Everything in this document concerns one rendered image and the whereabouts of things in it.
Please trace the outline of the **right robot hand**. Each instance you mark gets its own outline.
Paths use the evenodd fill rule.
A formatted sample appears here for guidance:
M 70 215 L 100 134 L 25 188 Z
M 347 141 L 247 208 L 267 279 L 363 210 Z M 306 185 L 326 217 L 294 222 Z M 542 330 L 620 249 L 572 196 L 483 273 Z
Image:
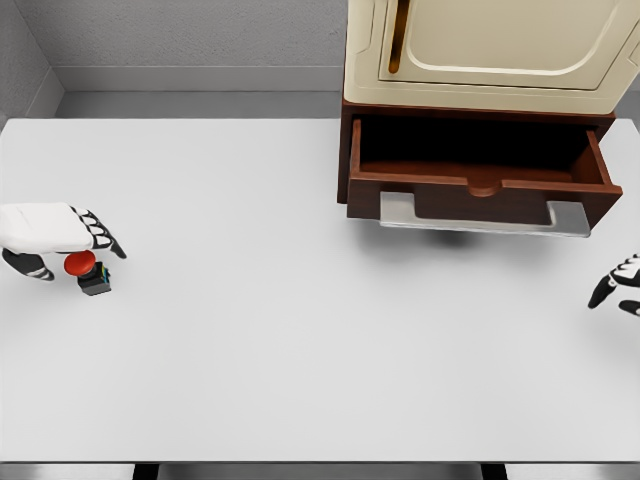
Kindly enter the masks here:
M 640 254 L 625 259 L 598 282 L 588 302 L 588 308 L 599 306 L 618 286 L 640 289 Z

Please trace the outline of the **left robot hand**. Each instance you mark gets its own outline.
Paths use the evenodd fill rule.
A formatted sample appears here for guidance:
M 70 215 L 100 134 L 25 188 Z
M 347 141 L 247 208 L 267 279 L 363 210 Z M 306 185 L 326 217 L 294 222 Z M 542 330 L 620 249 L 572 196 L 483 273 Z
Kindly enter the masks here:
M 52 281 L 42 256 L 109 249 L 127 255 L 108 228 L 91 211 L 64 202 L 0 205 L 0 255 L 18 273 Z

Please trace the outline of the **red push-button switch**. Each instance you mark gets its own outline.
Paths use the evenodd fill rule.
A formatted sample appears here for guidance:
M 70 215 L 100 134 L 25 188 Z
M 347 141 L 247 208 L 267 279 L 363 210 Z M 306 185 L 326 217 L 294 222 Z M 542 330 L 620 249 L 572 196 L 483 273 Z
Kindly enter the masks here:
M 64 260 L 64 270 L 74 276 L 81 291 L 88 296 L 95 296 L 111 290 L 108 269 L 92 251 L 70 253 Z

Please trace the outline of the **brown drawer with metal handle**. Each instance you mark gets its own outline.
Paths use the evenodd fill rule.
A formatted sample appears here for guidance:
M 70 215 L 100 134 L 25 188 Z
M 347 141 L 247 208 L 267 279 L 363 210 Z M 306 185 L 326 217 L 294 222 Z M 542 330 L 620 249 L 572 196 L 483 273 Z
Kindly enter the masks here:
M 595 227 L 622 195 L 593 130 L 578 125 L 365 116 L 353 122 L 347 215 L 379 219 L 383 192 L 425 219 L 549 223 L 579 202 Z

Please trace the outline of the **cream and brown cabinet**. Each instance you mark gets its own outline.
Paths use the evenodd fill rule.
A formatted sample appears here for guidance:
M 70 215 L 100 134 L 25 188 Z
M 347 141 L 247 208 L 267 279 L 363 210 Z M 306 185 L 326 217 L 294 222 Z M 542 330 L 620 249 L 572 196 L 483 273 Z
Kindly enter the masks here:
M 349 0 L 353 105 L 600 115 L 640 72 L 640 0 Z

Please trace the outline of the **cream cabinet door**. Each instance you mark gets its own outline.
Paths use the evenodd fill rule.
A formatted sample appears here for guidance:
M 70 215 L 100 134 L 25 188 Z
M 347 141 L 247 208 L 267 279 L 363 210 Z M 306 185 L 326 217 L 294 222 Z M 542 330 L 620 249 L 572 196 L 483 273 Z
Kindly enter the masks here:
M 385 81 L 593 91 L 640 21 L 640 0 L 409 0 L 402 48 L 387 8 Z

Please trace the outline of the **white table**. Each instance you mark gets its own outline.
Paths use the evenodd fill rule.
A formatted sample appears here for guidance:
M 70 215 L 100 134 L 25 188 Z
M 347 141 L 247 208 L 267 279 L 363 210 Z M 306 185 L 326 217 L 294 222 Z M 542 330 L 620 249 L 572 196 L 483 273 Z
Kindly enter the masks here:
M 587 239 L 384 228 L 336 201 L 335 120 L 13 119 L 0 202 L 93 211 L 89 297 L 0 261 L 0 462 L 640 461 L 640 133 Z

